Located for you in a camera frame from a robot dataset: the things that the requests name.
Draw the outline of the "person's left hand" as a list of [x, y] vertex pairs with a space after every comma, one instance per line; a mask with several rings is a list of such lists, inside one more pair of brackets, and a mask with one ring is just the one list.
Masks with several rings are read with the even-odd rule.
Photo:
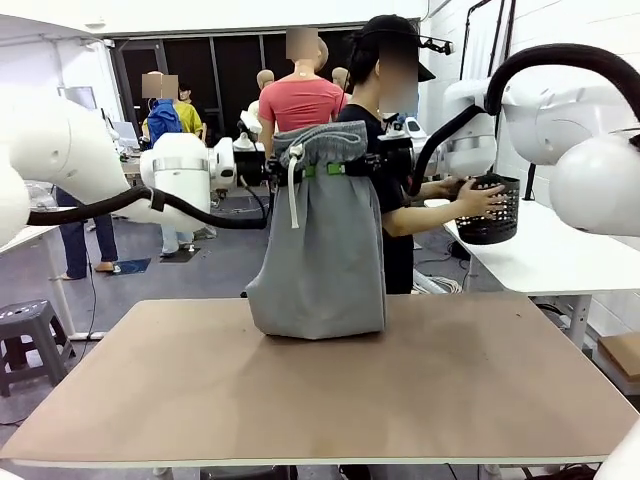
[[466, 184], [466, 179], [447, 177], [442, 180], [429, 183], [431, 187], [429, 199], [446, 199], [455, 201], [461, 188]]

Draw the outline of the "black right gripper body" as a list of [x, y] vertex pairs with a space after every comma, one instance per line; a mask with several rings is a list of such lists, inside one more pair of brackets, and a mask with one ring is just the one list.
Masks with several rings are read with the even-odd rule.
[[409, 177], [413, 171], [414, 149], [411, 140], [379, 140], [375, 152], [367, 156], [373, 172]]

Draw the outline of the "person's right hand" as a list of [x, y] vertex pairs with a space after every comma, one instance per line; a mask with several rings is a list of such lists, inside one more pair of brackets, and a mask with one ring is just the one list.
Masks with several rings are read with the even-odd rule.
[[501, 192], [505, 186], [499, 184], [488, 189], [475, 189], [474, 182], [466, 182], [460, 189], [455, 206], [455, 217], [492, 218], [496, 212], [505, 209], [507, 197]]

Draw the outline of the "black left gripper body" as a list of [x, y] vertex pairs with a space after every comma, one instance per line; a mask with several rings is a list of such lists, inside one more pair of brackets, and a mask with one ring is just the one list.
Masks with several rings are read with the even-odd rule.
[[278, 183], [279, 165], [275, 158], [267, 158], [261, 150], [235, 151], [236, 185], [240, 188]]

